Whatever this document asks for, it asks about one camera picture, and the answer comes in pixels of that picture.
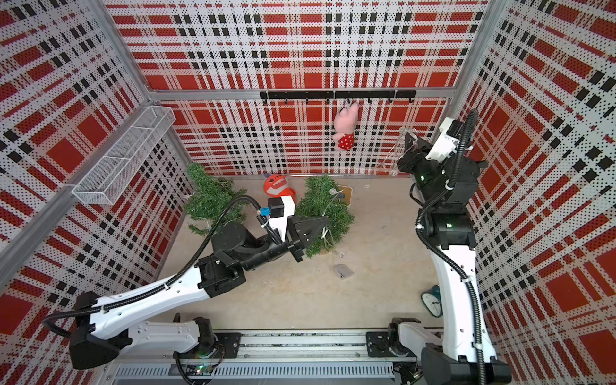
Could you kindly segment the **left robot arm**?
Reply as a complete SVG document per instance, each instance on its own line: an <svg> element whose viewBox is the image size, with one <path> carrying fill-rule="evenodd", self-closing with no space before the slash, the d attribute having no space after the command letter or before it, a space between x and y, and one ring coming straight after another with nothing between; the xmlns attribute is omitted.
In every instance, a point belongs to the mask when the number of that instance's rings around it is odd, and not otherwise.
<svg viewBox="0 0 616 385"><path fill-rule="evenodd" d="M252 205L264 235L255 237L241 223L218 218L189 262L176 274L128 292L100 297L87 292L72 311L49 314L43 326L69 342L77 370L101 367L137 351L186 354L200 348L217 354L221 342L208 319L152 322L152 317L178 306L202 302L234 290L245 274L290 254L303 260L329 224L328 217L295 214L291 197L276 197L262 207L250 196L234 198L223 212L240 203Z"/></svg>

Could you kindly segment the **teal alarm clock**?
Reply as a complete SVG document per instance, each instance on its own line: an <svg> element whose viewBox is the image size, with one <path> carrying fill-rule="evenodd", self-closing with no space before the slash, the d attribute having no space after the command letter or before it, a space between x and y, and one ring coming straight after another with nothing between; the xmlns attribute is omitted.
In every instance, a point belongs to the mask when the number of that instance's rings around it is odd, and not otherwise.
<svg viewBox="0 0 616 385"><path fill-rule="evenodd" d="M434 285L431 289L423 292L420 295L420 299L432 317L438 319L443 316L441 290L438 285Z"/></svg>

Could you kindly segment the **green christmas tree wooden base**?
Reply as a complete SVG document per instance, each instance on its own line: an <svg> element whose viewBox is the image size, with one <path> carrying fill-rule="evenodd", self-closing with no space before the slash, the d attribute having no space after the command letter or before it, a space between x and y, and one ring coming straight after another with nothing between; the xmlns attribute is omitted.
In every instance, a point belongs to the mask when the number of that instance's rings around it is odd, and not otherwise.
<svg viewBox="0 0 616 385"><path fill-rule="evenodd" d="M188 198L184 211L190 218L189 229L206 236L227 205L236 197L245 195L245 189L236 189L231 180L209 175L202 165L191 164L188 176L194 190Z"/></svg>

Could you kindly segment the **black hook rail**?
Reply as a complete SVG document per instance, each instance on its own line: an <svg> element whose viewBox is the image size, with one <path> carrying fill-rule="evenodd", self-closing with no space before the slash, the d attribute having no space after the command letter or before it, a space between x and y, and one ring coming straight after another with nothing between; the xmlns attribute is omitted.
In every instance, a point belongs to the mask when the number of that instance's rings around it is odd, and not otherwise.
<svg viewBox="0 0 616 385"><path fill-rule="evenodd" d="M260 91L259 96L261 100L282 100L288 102L289 100L305 99L343 99L352 101L356 99L415 99L417 97L416 90L355 90L355 91Z"/></svg>

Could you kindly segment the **green circuit board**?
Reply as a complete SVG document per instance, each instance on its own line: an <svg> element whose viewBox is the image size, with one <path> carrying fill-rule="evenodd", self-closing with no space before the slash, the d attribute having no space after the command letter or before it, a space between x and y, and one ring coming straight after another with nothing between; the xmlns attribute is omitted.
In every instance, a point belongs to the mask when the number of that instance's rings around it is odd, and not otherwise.
<svg viewBox="0 0 616 385"><path fill-rule="evenodd" d="M216 367L206 364L189 364L187 366L187 374L189 376L211 376L215 370Z"/></svg>

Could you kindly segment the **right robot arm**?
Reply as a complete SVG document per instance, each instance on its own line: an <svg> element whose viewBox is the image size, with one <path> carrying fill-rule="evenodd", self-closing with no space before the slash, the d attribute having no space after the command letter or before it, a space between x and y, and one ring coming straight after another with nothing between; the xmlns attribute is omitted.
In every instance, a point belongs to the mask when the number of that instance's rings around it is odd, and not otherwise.
<svg viewBox="0 0 616 385"><path fill-rule="evenodd" d="M474 224L467 209L478 190L484 161L468 156L479 112L465 121L447 118L430 144L407 134L397 160L414 177L419 204L415 233L428 249L438 283L422 294L424 306L444 319L441 336L418 322L395 320L388 343L398 356L414 354L420 380L427 384L509 384L510 366L501 361L487 331L477 282Z"/></svg>

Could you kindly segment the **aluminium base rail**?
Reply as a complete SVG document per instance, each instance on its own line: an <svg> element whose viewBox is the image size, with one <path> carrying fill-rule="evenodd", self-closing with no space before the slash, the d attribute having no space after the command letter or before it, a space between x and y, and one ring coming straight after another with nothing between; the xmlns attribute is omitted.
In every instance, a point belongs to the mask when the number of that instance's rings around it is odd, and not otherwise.
<svg viewBox="0 0 616 385"><path fill-rule="evenodd" d="M226 345L200 358L139 352L109 364L99 384L422 383L423 347L441 347L444 330L404 322L391 329L223 330ZM189 364L216 367L189 376Z"/></svg>

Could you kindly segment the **red plush monster toy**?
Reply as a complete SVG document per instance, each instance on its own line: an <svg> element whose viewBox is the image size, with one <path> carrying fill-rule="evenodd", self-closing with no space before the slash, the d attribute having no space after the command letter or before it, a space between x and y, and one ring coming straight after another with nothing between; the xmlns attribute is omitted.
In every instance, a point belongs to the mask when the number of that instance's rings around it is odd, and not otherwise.
<svg viewBox="0 0 616 385"><path fill-rule="evenodd" d="M295 198L295 191L289 186L287 179L279 174L266 173L263 189L269 197Z"/></svg>

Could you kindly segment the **pink plush pig toy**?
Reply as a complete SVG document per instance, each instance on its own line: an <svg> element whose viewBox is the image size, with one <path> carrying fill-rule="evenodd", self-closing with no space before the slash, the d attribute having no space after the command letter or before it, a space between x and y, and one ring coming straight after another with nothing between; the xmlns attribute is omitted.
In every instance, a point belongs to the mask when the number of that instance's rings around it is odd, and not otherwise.
<svg viewBox="0 0 616 385"><path fill-rule="evenodd" d="M339 151L350 151L355 144L355 129L359 117L359 104L353 103L343 107L334 118L335 148Z"/></svg>

